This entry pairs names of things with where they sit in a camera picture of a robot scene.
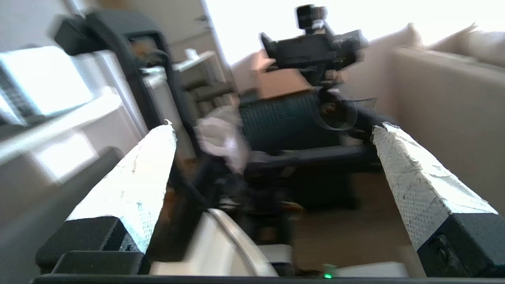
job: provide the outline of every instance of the white wall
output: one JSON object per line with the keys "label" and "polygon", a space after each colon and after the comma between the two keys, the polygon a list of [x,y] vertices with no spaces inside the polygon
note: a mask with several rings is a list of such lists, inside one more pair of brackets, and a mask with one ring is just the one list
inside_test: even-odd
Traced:
{"label": "white wall", "polygon": [[0,52],[20,49],[27,44],[56,45],[48,36],[55,15],[68,14],[61,0],[0,1]]}

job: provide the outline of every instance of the wooden floor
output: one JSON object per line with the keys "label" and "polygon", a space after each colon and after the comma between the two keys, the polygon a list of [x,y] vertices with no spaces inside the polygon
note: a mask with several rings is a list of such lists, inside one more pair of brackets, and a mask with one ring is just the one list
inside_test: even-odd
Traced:
{"label": "wooden floor", "polygon": [[383,175],[355,174],[360,208],[303,216],[295,227],[295,261],[301,269],[325,263],[345,267],[374,262],[405,264],[411,277],[423,277],[421,263]]}

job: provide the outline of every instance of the camera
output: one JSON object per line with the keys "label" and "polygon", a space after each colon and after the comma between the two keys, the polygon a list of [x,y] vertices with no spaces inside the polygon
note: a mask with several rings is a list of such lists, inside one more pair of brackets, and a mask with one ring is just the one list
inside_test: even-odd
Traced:
{"label": "camera", "polygon": [[260,39],[269,58],[276,62],[270,68],[296,68],[311,85],[319,85],[328,70],[339,71],[360,58],[366,45],[361,30],[335,35],[326,23],[326,7],[305,5],[296,8],[299,37],[273,41],[265,33]]}

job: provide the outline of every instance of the cardboard box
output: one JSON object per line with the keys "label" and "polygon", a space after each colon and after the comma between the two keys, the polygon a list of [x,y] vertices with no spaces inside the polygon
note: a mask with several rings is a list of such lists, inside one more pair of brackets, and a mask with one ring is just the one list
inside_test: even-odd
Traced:
{"label": "cardboard box", "polygon": [[258,51],[253,58],[251,70],[260,98],[272,99],[313,88],[296,69],[281,69],[267,73],[267,68],[274,62],[275,59],[268,58],[265,50]]}

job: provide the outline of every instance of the white plastic part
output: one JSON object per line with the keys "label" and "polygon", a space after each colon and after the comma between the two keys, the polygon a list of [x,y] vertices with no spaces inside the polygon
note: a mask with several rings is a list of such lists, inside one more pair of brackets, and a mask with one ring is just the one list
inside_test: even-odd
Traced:
{"label": "white plastic part", "polygon": [[267,258],[223,211],[202,214],[188,252],[181,262],[153,262],[151,275],[270,276]]}
{"label": "white plastic part", "polygon": [[240,132],[242,120],[234,106],[216,108],[197,121],[196,136],[208,154],[223,157],[227,166],[242,174],[249,157],[249,145]]}
{"label": "white plastic part", "polygon": [[335,277],[409,277],[405,266],[399,262],[378,262],[337,269]]}

